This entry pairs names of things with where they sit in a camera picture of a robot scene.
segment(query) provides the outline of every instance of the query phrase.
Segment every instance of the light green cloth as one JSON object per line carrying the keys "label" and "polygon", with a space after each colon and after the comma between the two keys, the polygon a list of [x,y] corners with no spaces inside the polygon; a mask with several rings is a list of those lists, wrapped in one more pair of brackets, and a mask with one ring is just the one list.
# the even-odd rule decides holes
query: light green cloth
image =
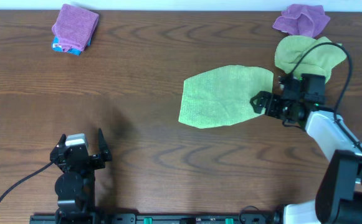
{"label": "light green cloth", "polygon": [[237,124],[255,118],[250,99],[272,92],[274,74],[264,68],[228,65],[184,81],[179,122],[196,128]]}
{"label": "light green cloth", "polygon": [[[275,65],[285,73],[290,73],[306,51],[324,42],[331,41],[326,37],[321,37],[318,40],[301,35],[285,37],[276,48]],[[344,52],[335,46],[320,46],[305,56],[294,71],[294,75],[297,78],[300,78],[302,73],[324,75],[327,82],[330,79],[332,68],[344,61],[345,58]]]}

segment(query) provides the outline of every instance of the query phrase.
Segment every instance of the purple cloth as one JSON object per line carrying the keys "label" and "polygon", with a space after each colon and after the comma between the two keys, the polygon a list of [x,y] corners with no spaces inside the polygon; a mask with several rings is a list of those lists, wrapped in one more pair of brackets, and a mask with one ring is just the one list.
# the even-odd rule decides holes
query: purple cloth
{"label": "purple cloth", "polygon": [[330,17],[325,15],[323,6],[292,4],[282,11],[272,26],[290,35],[316,37],[328,24]]}
{"label": "purple cloth", "polygon": [[64,4],[52,32],[64,52],[71,48],[83,51],[91,39],[99,15],[79,7]]}

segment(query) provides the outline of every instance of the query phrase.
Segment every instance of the wooden table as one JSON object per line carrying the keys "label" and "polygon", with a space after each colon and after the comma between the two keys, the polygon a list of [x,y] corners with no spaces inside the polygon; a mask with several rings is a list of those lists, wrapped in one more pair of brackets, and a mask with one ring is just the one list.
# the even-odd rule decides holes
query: wooden table
{"label": "wooden table", "polygon": [[[99,206],[141,213],[237,213],[313,199],[327,160],[298,129],[261,116],[234,126],[196,129],[178,122],[183,80],[225,65],[275,73],[272,28],[279,12],[100,11],[81,56],[54,52],[58,11],[0,11],[0,195],[49,161],[62,133],[97,128],[113,162],[96,172]],[[355,74],[340,112],[362,141],[362,13],[328,13],[322,35],[351,53]],[[326,96],[346,78],[337,66]],[[274,78],[274,89],[278,88]],[[57,209],[56,166],[13,190],[0,223],[27,223]]]}

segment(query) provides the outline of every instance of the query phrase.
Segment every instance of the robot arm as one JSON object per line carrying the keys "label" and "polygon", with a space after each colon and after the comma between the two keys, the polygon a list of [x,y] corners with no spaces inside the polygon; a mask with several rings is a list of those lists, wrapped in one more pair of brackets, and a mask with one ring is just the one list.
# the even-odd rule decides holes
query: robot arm
{"label": "robot arm", "polygon": [[262,91],[250,102],[256,113],[287,123],[298,123],[319,145],[330,161],[315,200],[287,205],[279,216],[284,224],[362,223],[362,144],[345,126],[340,115],[334,116],[325,104],[325,77],[303,74],[281,79],[282,95]]}

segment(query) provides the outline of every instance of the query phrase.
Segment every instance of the black cable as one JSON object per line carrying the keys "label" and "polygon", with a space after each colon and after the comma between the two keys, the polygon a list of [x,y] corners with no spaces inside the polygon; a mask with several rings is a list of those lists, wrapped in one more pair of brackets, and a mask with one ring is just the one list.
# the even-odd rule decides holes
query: black cable
{"label": "black cable", "polygon": [[246,207],[242,208],[241,212],[239,212],[239,221],[240,221],[241,224],[245,224],[245,221],[242,220],[242,215],[243,215],[243,212],[246,211],[248,208],[254,208],[257,211],[259,211],[259,209],[256,206],[253,206],[253,205],[249,205],[249,206],[246,206]]}
{"label": "black cable", "polygon": [[301,128],[300,126],[286,124],[286,122],[288,122],[288,121],[287,121],[287,120],[283,120],[283,121],[282,121],[282,125],[283,125],[283,127],[285,127],[285,128],[294,127],[294,128],[298,128],[298,129],[301,129],[302,131],[304,131],[304,129],[303,129],[303,128]]}
{"label": "black cable", "polygon": [[336,101],[336,105],[335,108],[333,110],[333,119],[335,120],[335,123],[339,126],[339,128],[344,132],[344,134],[351,140],[351,142],[353,142],[354,146],[357,147],[361,152],[362,152],[362,147],[361,147],[361,143],[359,141],[356,141],[355,138],[350,135],[350,133],[344,128],[344,126],[340,123],[340,119],[337,118],[337,111],[338,111],[338,107],[341,103],[341,100],[343,99],[344,93],[347,90],[348,85],[350,84],[350,80],[351,77],[353,75],[353,61],[351,59],[350,53],[348,53],[348,51],[342,47],[341,45],[338,45],[336,43],[332,43],[332,42],[325,42],[325,43],[320,43],[318,45],[313,46],[310,50],[308,50],[303,57],[300,58],[300,60],[297,62],[297,64],[294,66],[293,70],[288,74],[288,75],[292,75],[293,72],[295,71],[295,69],[300,65],[301,61],[305,58],[305,56],[307,56],[313,49],[322,46],[322,45],[332,45],[335,47],[338,47],[339,49],[341,49],[345,55],[347,56],[347,60],[348,60],[348,76],[347,79],[345,81],[344,87],[340,93],[340,96],[338,97],[337,101]]}
{"label": "black cable", "polygon": [[55,212],[55,223],[56,224],[62,223],[62,217],[60,216],[60,208],[58,208]]}
{"label": "black cable", "polygon": [[15,187],[17,187],[19,184],[23,183],[24,181],[30,179],[31,177],[39,174],[40,172],[44,171],[46,168],[50,167],[50,165],[52,165],[55,162],[55,160],[53,160],[52,162],[48,163],[47,165],[45,165],[43,168],[33,172],[32,174],[28,175],[27,177],[17,181],[14,185],[12,185],[12,187],[10,187],[9,189],[7,189],[5,191],[5,193],[2,194],[2,196],[0,197],[0,203],[2,202],[2,200],[4,199],[4,197],[11,191],[13,190]]}

